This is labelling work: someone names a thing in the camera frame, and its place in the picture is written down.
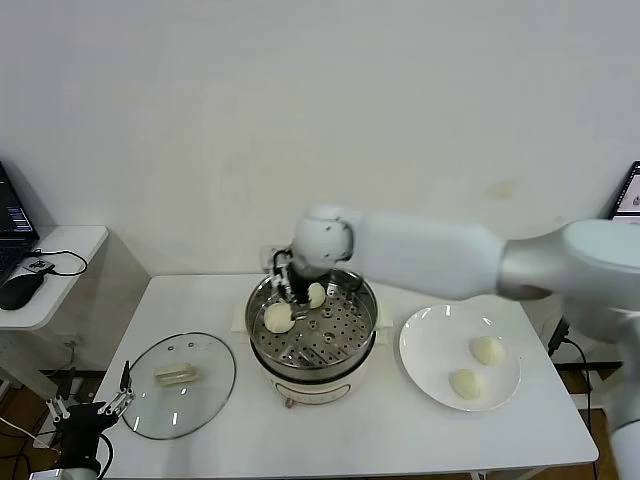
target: laptop screen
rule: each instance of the laptop screen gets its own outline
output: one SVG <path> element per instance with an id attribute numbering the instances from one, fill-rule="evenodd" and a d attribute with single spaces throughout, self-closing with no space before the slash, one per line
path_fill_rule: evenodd
<path id="1" fill-rule="evenodd" d="M 13 190 L 9 178 L 0 166 L 0 234 L 33 233 L 34 229 Z"/>

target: power outlet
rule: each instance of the power outlet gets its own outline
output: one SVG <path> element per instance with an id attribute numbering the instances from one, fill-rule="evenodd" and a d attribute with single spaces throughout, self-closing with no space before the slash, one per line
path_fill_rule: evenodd
<path id="1" fill-rule="evenodd" d="M 269 272 L 273 264 L 273 254 L 278 250 L 288 248 L 287 245 L 265 245 L 260 247 L 260 266 L 265 273 Z"/>

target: cable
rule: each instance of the cable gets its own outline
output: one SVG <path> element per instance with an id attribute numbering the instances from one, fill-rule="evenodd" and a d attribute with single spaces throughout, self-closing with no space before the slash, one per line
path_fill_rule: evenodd
<path id="1" fill-rule="evenodd" d="M 35 430 L 35 428 L 38 425 L 40 425 L 40 422 L 42 422 L 46 418 L 48 413 L 49 413 L 49 409 L 45 408 L 44 412 L 42 412 L 38 417 L 38 420 L 36 420 L 36 423 L 34 423 L 33 427 L 31 427 L 31 430 Z M 16 462 L 13 464 L 13 473 L 11 474 L 11 480 L 16 480 L 16 473 L 18 473 L 18 464 L 20 463 L 20 458 L 22 457 L 24 457 L 25 463 L 27 464 L 27 471 L 29 472 L 29 476 L 31 476 L 31 473 L 33 473 L 31 469 L 31 462 L 29 461 L 29 457 L 27 457 L 27 455 L 24 454 L 24 449 L 27 446 L 28 441 L 29 441 L 29 438 L 27 438 L 24 442 L 22 442 L 22 446 L 20 447 L 20 451 L 18 452 L 18 456 L 16 458 Z"/>
<path id="2" fill-rule="evenodd" d="M 278 257 L 280 255 L 290 255 L 291 254 L 291 250 L 289 250 L 288 248 L 282 249 L 282 250 L 276 250 L 273 253 L 273 268 L 276 269 L 278 268 Z"/>
<path id="3" fill-rule="evenodd" d="M 562 342 L 569 343 L 576 347 L 578 349 L 578 352 L 580 352 L 580 356 L 582 357 L 582 363 L 584 364 L 584 376 L 587 380 L 587 429 L 589 430 L 589 435 L 593 437 L 593 433 L 591 431 L 591 381 L 589 380 L 589 366 L 587 364 L 587 357 L 582 351 L 582 348 L 580 348 L 580 345 L 578 345 L 573 340 L 565 337 L 562 339 Z M 598 480 L 598 469 L 596 467 L 596 462 L 591 463 L 591 469 L 593 472 L 593 478 L 595 480 Z"/>
<path id="4" fill-rule="evenodd" d="M 89 264 L 87 263 L 87 261 L 82 258 L 80 255 L 78 255 L 75 252 L 72 252 L 71 250 L 58 250 L 57 252 L 43 252 L 40 249 L 34 250 L 33 252 L 29 252 L 29 253 L 25 253 L 24 257 L 25 258 L 30 258 L 30 257 L 48 257 L 51 255 L 72 255 L 74 257 L 76 257 L 78 260 L 80 260 L 83 264 L 82 269 L 78 272 L 74 272 L 74 273 L 60 273 L 60 272 L 56 272 L 53 267 L 50 267 L 49 269 L 45 270 L 46 273 L 50 274 L 50 275 L 56 275 L 58 277 L 76 277 L 78 275 L 82 275 L 84 272 L 87 271 L 87 268 L 89 268 Z"/>
<path id="5" fill-rule="evenodd" d="M 39 443 L 43 448 L 50 448 L 51 450 L 54 450 L 58 453 L 60 453 L 58 450 L 56 450 L 55 448 L 51 448 L 49 445 L 47 445 L 46 443 L 44 443 L 42 440 L 40 440 L 38 437 L 36 437 L 35 435 L 33 435 L 31 432 L 25 430 L 24 428 L 18 427 L 17 425 L 14 425 L 13 423 L 11 423 L 9 420 L 5 420 L 4 418 L 0 417 L 0 421 L 6 423 L 7 425 L 9 425 L 10 427 L 15 428 L 16 430 L 20 430 L 22 433 L 26 434 L 27 437 L 30 437 L 34 440 L 34 442 Z"/>
<path id="6" fill-rule="evenodd" d="M 111 440 L 109 440 L 109 438 L 107 438 L 107 436 L 104 433 L 100 434 L 100 438 L 104 440 L 104 443 L 107 444 L 107 449 L 109 450 L 109 459 L 107 460 L 107 464 L 102 469 L 102 472 L 100 472 L 100 475 L 98 476 L 98 480 L 102 480 L 104 478 L 104 476 L 109 471 L 111 462 L 113 462 L 113 445 L 111 443 Z"/>
<path id="7" fill-rule="evenodd" d="M 40 433 L 36 433 L 35 436 L 36 437 L 40 437 L 42 435 L 49 435 L 51 433 L 57 433 L 57 430 L 49 430 L 48 432 L 40 432 Z M 25 435 L 11 435 L 10 433 L 4 433 L 4 432 L 0 432 L 0 435 L 2 435 L 3 437 L 7 437 L 7 438 L 29 438 Z"/>

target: table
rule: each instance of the table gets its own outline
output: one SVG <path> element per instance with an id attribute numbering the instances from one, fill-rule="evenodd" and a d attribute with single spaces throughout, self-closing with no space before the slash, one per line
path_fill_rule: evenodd
<path id="1" fill-rule="evenodd" d="M 40 241 L 35 248 L 40 248 L 43 252 L 71 250 L 87 262 L 91 261 L 108 234 L 107 229 L 100 225 L 42 227 L 38 232 Z M 59 272 L 74 272 L 82 268 L 82 262 L 70 255 L 56 255 L 46 259 L 55 263 Z M 17 268 L 12 276 L 27 273 L 27 270 Z M 55 333 L 46 325 L 78 278 L 46 276 L 43 285 L 24 307 L 14 311 L 0 310 L 0 331 L 33 331 L 48 341 L 57 342 Z M 44 399 L 55 395 L 56 385 L 24 356 L 16 357 L 8 336 L 0 338 L 0 368 Z"/>
<path id="2" fill-rule="evenodd" d="M 96 398 L 108 400 L 122 366 L 178 332 L 218 336 L 233 351 L 237 379 L 228 403 L 185 437 L 154 441 L 124 421 L 106 433 L 113 479 L 409 475 L 509 469 L 529 478 L 546 466 L 586 463 L 597 449 L 518 303 L 493 296 L 464 302 L 491 318 L 521 354 L 522 383 L 497 410 L 465 413 L 422 393 L 404 372 L 395 342 L 376 346 L 358 390 L 337 402 L 287 410 L 250 346 L 231 331 L 233 312 L 260 274 L 155 277 L 147 287 Z M 373 284 L 402 323 L 437 299 Z M 106 459 L 101 446 L 99 459 Z"/>

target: black mouse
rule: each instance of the black mouse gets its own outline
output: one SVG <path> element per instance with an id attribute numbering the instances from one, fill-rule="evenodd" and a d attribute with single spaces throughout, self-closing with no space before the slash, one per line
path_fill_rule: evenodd
<path id="1" fill-rule="evenodd" d="M 44 282 L 44 272 L 20 275 L 0 287 L 0 308 L 17 310 L 24 307 Z"/>

